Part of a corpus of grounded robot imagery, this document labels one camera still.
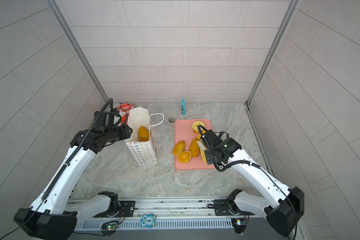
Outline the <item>lumpy yellow long bread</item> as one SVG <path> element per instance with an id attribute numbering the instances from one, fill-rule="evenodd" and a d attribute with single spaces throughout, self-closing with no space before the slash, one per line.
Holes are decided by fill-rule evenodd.
<path id="1" fill-rule="evenodd" d="M 205 150 L 200 149 L 200 155 L 201 155 L 202 161 L 203 161 L 204 163 L 207 163 L 207 158 L 206 158 Z"/>

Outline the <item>white food tongs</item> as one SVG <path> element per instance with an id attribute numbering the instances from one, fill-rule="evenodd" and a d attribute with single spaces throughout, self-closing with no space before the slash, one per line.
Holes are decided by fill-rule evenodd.
<path id="1" fill-rule="evenodd" d="M 200 140 L 197 140 L 197 145 L 199 146 L 201 152 L 205 152 L 205 150 L 208 149 Z"/>

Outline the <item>long yellow baguette bread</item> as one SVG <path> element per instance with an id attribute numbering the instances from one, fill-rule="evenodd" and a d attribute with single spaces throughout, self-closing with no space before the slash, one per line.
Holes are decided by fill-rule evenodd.
<path id="1" fill-rule="evenodd" d="M 149 139 L 150 139 L 150 132 L 144 126 L 141 126 L 139 128 L 139 139 L 140 139 L 141 142 L 148 142 Z"/>

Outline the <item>white paper bag with print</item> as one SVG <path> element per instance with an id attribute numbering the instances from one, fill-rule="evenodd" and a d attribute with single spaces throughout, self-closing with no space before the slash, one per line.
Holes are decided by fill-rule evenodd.
<path id="1" fill-rule="evenodd" d="M 139 166 L 158 163 L 155 127 L 163 121 L 164 115 L 161 113 L 149 114 L 148 109 L 142 107 L 130 110 L 128 126 L 133 132 L 125 143 Z"/>

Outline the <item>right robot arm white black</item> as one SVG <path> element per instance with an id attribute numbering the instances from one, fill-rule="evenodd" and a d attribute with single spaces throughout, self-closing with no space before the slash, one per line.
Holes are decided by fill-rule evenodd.
<path id="1" fill-rule="evenodd" d="M 240 189 L 234 190 L 227 198 L 230 211 L 234 215 L 240 212 L 252 213 L 266 219 L 281 236 L 296 236 L 298 222 L 305 211 L 304 192 L 277 180 L 231 137 L 222 140 L 224 132 L 207 130 L 202 125 L 197 125 L 197 128 L 205 147 L 207 164 L 213 165 L 220 173 L 233 168 L 261 193 L 261 197 L 257 197 Z"/>

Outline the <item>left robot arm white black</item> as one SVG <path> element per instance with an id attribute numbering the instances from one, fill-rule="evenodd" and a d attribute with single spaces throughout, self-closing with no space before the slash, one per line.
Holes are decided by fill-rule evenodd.
<path id="1" fill-rule="evenodd" d="M 43 240 L 66 240 L 82 222 L 99 214 L 116 216 L 120 203 L 116 193 L 103 191 L 67 210 L 70 195 L 80 176 L 96 154 L 115 142 L 127 140 L 133 130 L 122 121 L 121 108 L 106 101 L 95 113 L 89 129 L 78 132 L 61 166 L 46 188 L 28 207 L 20 208 L 14 216 L 18 228 L 28 236 Z"/>

